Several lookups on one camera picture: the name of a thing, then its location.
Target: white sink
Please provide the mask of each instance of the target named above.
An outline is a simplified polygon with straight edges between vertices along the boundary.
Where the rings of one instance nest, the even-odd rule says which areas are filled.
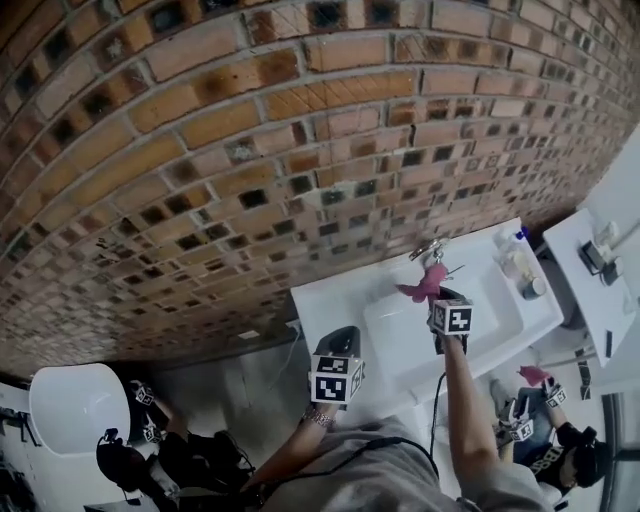
[[[469,357],[502,345],[524,328],[514,294],[492,257],[493,247],[491,239],[478,239],[472,247],[452,244],[443,259],[449,270],[465,265],[443,285],[474,303]],[[365,308],[365,323],[373,349],[384,362],[383,376],[397,389],[410,389],[424,382],[424,376],[435,370],[432,367],[440,367],[434,363],[441,363],[426,323],[427,301],[417,304],[395,288],[395,284],[416,284],[424,275],[423,265],[405,258],[388,269],[388,275],[394,283],[391,294]]]
[[[520,219],[513,219],[456,238],[444,250],[442,262],[449,270],[464,267],[442,284],[474,303],[467,354],[474,377],[562,322],[548,282],[545,295],[526,301],[495,261],[494,240],[520,227]],[[533,272],[546,281],[529,245],[522,247]],[[435,396],[444,358],[436,355],[426,325],[427,302],[416,304],[395,287],[415,285],[423,275],[422,263],[410,261],[407,253],[292,289],[310,353],[335,329],[355,325],[362,332],[366,380],[349,405],[357,412],[347,415],[353,423],[383,418]]]

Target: pink object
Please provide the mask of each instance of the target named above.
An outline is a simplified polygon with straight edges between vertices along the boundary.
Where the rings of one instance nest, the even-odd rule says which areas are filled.
[[[447,267],[442,263],[436,263],[425,269],[424,277],[417,286],[397,284],[396,288],[407,297],[411,297],[413,302],[424,302],[427,297],[430,300],[437,299],[440,296],[440,283],[447,277],[447,273]]]
[[[535,388],[540,385],[543,380],[551,377],[551,374],[541,370],[537,366],[521,366],[518,373],[525,378],[532,388]]]

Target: bottle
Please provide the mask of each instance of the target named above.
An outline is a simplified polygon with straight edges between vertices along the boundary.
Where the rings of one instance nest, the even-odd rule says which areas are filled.
[[[509,278],[519,280],[522,277],[527,278],[531,276],[529,260],[522,250],[523,240],[526,241],[528,234],[529,230],[523,226],[520,231],[507,237],[498,248],[500,252],[500,268],[502,268],[504,275]]]

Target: wristwatch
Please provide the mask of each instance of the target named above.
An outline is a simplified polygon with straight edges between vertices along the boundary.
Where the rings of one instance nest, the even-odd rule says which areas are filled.
[[[313,404],[309,404],[307,410],[304,411],[304,414],[302,415],[302,419],[311,420],[324,428],[329,428],[335,423],[335,420],[333,418],[330,418],[326,414],[322,414],[321,412],[316,411]]]

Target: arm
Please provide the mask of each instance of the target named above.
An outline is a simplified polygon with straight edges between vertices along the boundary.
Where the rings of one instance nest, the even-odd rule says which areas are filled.
[[[453,337],[443,343],[449,388],[449,435],[453,469],[458,480],[470,478],[500,462],[493,429],[471,378],[462,344]]]
[[[569,420],[567,419],[566,414],[560,408],[560,406],[558,406],[558,407],[549,407],[548,405],[546,405],[546,407],[547,407],[547,412],[549,413],[549,421],[551,421],[551,425],[556,430],[558,430],[565,423],[569,422]]]
[[[187,424],[184,419],[161,399],[156,397],[154,403],[158,406],[158,409],[162,411],[162,414],[169,418],[169,423],[167,423],[166,429],[167,432],[178,434],[186,441],[189,436],[189,431],[187,430]]]
[[[500,449],[500,460],[502,462],[513,462],[513,447],[515,443],[513,441],[508,442]]]
[[[334,418],[338,412],[338,406],[318,404],[317,410],[325,416]],[[242,490],[257,483],[276,480],[300,471],[318,456],[317,448],[326,433],[326,428],[312,420],[304,420],[280,449],[244,484]]]

